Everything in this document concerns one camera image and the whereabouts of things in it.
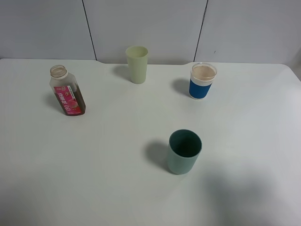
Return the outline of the pink label drink bottle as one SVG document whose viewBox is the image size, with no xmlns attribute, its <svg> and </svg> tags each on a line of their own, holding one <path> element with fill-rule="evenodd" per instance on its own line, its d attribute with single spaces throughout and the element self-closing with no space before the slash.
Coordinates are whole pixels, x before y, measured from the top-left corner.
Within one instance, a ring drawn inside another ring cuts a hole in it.
<svg viewBox="0 0 301 226">
<path fill-rule="evenodd" d="M 53 90 L 63 112 L 67 116 L 83 115 L 86 104 L 75 76 L 63 65 L 55 65 L 50 69 L 50 87 Z"/>
</svg>

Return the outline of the pale yellow plastic cup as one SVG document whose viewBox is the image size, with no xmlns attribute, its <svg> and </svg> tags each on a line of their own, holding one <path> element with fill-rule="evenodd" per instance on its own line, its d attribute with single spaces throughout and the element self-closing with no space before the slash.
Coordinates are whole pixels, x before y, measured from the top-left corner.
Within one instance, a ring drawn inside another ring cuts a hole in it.
<svg viewBox="0 0 301 226">
<path fill-rule="evenodd" d="M 142 46 L 131 46 L 126 49 L 127 64 L 131 81 L 142 84 L 146 80 L 148 50 Z"/>
</svg>

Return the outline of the blue sleeve paper cup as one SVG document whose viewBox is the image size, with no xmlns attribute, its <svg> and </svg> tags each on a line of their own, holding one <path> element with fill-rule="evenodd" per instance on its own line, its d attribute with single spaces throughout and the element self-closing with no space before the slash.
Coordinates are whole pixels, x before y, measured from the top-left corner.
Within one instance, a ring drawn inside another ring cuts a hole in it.
<svg viewBox="0 0 301 226">
<path fill-rule="evenodd" d="M 205 98 L 216 75 L 217 70 L 211 64 L 198 63 L 193 65 L 190 72 L 189 95 L 197 100 Z"/>
</svg>

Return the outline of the teal green plastic cup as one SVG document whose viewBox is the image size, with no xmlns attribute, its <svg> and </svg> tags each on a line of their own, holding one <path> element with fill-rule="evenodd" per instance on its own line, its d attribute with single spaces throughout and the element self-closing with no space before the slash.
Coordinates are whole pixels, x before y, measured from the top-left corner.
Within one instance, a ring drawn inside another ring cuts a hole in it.
<svg viewBox="0 0 301 226">
<path fill-rule="evenodd" d="M 202 141 L 193 131 L 179 129 L 173 132 L 168 142 L 167 166 L 177 175 L 188 173 L 202 150 Z"/>
</svg>

